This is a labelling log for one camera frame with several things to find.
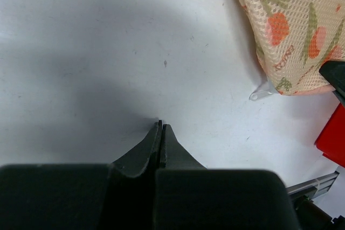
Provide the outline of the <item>pink mesh laundry bag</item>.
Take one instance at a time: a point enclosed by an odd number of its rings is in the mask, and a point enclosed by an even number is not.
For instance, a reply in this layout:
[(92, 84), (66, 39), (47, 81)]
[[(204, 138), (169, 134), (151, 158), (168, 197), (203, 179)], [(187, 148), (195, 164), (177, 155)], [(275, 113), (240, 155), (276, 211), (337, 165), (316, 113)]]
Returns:
[(319, 73), (344, 60), (344, 0), (239, 0), (261, 67), (279, 94), (331, 92)]

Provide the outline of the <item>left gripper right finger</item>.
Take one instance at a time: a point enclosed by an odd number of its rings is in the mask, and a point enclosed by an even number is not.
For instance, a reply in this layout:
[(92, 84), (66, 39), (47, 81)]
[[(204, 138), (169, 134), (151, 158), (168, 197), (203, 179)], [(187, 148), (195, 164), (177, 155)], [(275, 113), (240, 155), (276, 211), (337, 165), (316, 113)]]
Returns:
[(164, 124), (162, 129), (159, 167), (169, 170), (205, 169), (205, 167), (178, 142), (169, 124)]

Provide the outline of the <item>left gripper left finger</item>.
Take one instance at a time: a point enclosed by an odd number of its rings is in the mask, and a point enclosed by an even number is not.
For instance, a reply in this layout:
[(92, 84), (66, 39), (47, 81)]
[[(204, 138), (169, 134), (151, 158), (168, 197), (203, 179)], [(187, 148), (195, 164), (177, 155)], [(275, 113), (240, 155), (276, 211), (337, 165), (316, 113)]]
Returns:
[(162, 121), (155, 122), (144, 139), (115, 160), (114, 169), (124, 177), (137, 178), (157, 167), (162, 137)]

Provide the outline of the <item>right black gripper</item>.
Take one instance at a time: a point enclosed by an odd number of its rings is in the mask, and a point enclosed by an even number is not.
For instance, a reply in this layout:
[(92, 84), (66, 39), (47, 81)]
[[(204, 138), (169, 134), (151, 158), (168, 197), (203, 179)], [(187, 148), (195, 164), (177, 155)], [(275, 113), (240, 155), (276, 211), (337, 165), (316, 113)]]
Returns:
[(319, 73), (334, 87), (333, 93), (340, 103), (345, 102), (345, 63), (344, 61), (327, 61)]

